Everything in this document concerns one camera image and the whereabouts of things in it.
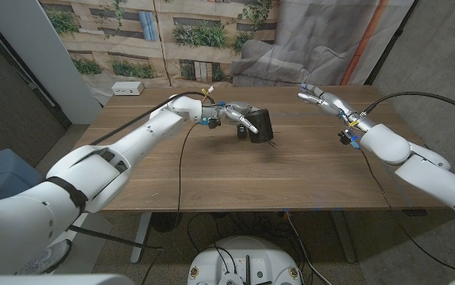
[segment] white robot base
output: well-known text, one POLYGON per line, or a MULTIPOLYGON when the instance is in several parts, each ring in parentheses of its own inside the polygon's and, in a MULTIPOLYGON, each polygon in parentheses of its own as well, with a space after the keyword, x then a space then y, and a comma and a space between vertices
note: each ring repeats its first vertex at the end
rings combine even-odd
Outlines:
POLYGON ((301 277, 292 257, 277 245, 259 237, 235 236, 199 253, 190 266, 187 284, 298 285, 301 277))

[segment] grey wall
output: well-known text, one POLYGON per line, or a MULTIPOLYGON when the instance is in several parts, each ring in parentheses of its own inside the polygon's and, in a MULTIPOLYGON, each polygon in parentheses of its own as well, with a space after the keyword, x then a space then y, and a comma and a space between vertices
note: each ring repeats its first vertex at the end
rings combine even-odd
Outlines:
MULTIPOLYGON (((373 85, 384 95, 425 91, 455 100, 455 1, 419 1, 373 85)), ((425 97, 391 101, 455 173, 455 107, 425 97)))
POLYGON ((73 124, 101 110, 37 0, 0 0, 0 32, 73 124))

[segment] wooden table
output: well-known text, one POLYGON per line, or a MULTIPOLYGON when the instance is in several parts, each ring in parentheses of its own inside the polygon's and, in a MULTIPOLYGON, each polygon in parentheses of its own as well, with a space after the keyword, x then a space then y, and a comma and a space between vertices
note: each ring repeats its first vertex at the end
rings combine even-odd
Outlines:
MULTIPOLYGON (((197 89, 145 89, 141 96, 113 97, 78 141, 78 146, 110 132, 174 93, 197 89)), ((324 87, 361 112, 380 97, 372 86, 324 87)), ((359 150, 339 142, 345 127, 333 116, 297 98, 297 87, 218 88, 216 101, 246 101, 270 112, 275 138, 253 144, 239 139, 235 126, 196 126, 185 146, 181 211, 309 211, 387 209, 359 150)), ((381 103, 370 114, 409 141, 422 140, 381 103)), ((113 143, 137 126, 103 142, 113 143)), ((176 211, 180 149, 191 123, 160 143, 132 173, 123 192, 105 210, 176 211)), ((443 207, 413 188, 372 154, 368 158, 389 201, 397 208, 443 207)))

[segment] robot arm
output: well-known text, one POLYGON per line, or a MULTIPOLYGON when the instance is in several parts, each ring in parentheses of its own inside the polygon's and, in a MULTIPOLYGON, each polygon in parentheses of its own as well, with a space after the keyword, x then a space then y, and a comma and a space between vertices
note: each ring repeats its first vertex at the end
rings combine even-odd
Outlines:
POLYGON ((298 97, 318 105, 327 114, 338 116, 348 125, 348 129, 339 133, 342 143, 359 148, 352 130, 365 133, 361 146, 383 162, 399 165, 397 176, 455 210, 455 174, 449 171, 450 164, 441 155, 407 141, 384 124, 374 123, 366 114, 359 115, 343 100, 314 85, 303 85, 298 97))
POLYGON ((44 182, 0 200, 0 274, 19 270, 83 211, 98 212, 109 204, 129 181, 132 169, 159 142, 176 135, 186 120, 199 123, 213 118, 219 125, 226 117, 257 133, 242 114, 249 112, 236 104, 202 106, 199 100, 178 97, 112 145, 88 145, 70 152, 50 169, 44 182))

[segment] orange pipe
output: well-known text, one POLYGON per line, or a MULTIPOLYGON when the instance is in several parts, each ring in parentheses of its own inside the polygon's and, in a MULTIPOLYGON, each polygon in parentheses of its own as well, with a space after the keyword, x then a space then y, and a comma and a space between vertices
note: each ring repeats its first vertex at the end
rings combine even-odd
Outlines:
POLYGON ((382 15, 384 14, 385 7, 387 7, 387 4, 389 3, 389 0, 380 0, 380 3, 378 3, 377 9, 375 10, 375 13, 373 13, 373 16, 371 17, 371 21, 368 24, 368 27, 366 28, 366 31, 364 32, 364 36, 362 36, 361 42, 359 42, 359 45, 357 46, 357 49, 355 50, 354 57, 352 58, 351 62, 348 64, 347 70, 345 71, 345 74, 343 75, 343 78, 341 79, 340 85, 347 85, 348 81, 351 79, 351 75, 354 72, 355 67, 357 66, 359 60, 361 59, 361 55, 366 49, 366 46, 368 45, 368 42, 370 41, 371 36, 375 32, 375 29, 378 26, 378 22, 380 21, 380 18, 382 18, 382 15))

